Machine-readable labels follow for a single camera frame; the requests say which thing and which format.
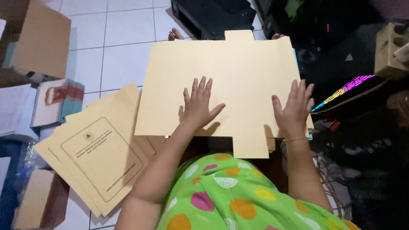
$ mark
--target colorful led light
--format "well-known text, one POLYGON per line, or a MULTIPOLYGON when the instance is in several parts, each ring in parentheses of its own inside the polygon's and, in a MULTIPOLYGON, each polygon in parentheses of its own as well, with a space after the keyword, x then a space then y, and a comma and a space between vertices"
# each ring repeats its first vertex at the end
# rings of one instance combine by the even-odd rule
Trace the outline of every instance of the colorful led light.
POLYGON ((327 98, 324 102, 319 104, 317 107, 315 107, 311 112, 314 112, 318 108, 322 107, 323 105, 327 104, 328 102, 332 101, 333 99, 343 95, 346 91, 351 90, 352 88, 360 85, 363 81, 372 78, 374 75, 365 75, 365 76, 359 76, 359 77, 354 77, 350 82, 345 84, 342 88, 338 89, 333 95, 331 95, 329 98, 327 98))

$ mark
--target bracelet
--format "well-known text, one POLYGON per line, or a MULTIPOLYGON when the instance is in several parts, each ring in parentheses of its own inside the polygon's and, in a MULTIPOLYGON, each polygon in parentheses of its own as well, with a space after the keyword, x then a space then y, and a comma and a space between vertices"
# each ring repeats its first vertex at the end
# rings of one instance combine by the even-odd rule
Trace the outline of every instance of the bracelet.
POLYGON ((307 137, 295 138, 295 139, 291 139, 291 140, 284 139, 284 141, 285 142, 291 142, 291 141, 295 141, 295 140, 299 140, 299 139, 303 139, 303 138, 307 138, 307 137))

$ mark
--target person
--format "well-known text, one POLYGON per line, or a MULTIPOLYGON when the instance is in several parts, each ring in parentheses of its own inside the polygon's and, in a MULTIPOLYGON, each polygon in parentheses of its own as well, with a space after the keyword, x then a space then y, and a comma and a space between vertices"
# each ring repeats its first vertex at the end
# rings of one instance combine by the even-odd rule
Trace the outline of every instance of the person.
MULTIPOLYGON (((279 38, 282 38, 284 34, 274 34, 271 40, 277 40, 279 38)), ((180 31, 176 28, 172 28, 171 31, 169 31, 168 35, 168 41, 174 41, 174 40, 184 40, 183 35, 180 33, 180 31)))
POLYGON ((313 85, 291 85, 284 109, 276 95, 272 106, 288 149, 288 194, 250 162, 216 153, 179 161, 195 132, 209 124, 225 104, 209 110, 213 80, 195 78, 183 91, 181 123, 155 154, 126 197, 116 230, 356 230, 332 214, 305 136, 314 106, 313 85))

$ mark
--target green fabric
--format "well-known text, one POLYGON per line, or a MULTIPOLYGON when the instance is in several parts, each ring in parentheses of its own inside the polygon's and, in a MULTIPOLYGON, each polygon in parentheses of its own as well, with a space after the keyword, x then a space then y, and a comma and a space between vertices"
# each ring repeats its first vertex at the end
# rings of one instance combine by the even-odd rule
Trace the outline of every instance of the green fabric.
POLYGON ((186 163, 177 176, 158 230, 349 229, 325 209, 280 193, 251 163, 230 154, 186 163))

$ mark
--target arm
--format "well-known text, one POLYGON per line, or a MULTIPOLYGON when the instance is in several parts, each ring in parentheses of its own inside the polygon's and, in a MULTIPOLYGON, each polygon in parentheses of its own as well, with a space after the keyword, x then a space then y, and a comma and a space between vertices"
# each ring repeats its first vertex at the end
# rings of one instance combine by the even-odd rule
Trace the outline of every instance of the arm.
POLYGON ((161 216, 162 203, 170 190, 180 158, 195 132, 211 122, 225 107, 220 104, 209 112, 212 79, 203 77, 198 86, 195 78, 192 94, 184 89, 185 110, 182 122, 152 157, 150 164, 126 197, 115 230, 155 229, 161 216))
POLYGON ((274 116, 287 140, 288 195, 321 206, 332 213, 312 160, 308 139, 299 139, 305 137, 306 120, 314 106, 314 99, 311 98, 313 87, 311 84, 306 89, 305 80, 301 80, 300 85, 294 80, 284 110, 278 97, 273 95, 274 116))

